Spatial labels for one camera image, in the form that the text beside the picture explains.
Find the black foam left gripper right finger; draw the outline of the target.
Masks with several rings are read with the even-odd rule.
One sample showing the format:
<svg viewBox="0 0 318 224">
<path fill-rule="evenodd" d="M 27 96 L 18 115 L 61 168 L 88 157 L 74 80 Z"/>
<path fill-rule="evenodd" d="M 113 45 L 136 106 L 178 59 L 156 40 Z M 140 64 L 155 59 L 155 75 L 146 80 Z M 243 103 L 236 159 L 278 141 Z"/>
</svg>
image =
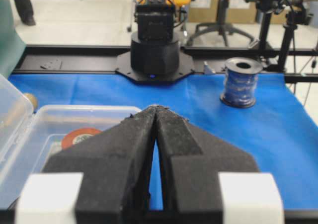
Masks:
<svg viewBox="0 0 318 224">
<path fill-rule="evenodd" d="M 178 224 L 282 224 L 275 179 L 253 156 L 156 108 L 163 207 Z"/>
</svg>

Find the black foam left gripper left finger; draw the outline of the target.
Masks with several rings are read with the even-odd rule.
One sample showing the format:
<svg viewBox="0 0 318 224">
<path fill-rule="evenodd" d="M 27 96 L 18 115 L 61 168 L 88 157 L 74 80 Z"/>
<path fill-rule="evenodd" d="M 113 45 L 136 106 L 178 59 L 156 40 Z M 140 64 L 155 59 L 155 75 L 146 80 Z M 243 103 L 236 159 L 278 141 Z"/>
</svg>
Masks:
<svg viewBox="0 0 318 224">
<path fill-rule="evenodd" d="M 52 155 L 27 179 L 17 224 L 121 224 L 149 183 L 156 108 Z"/>
</svg>

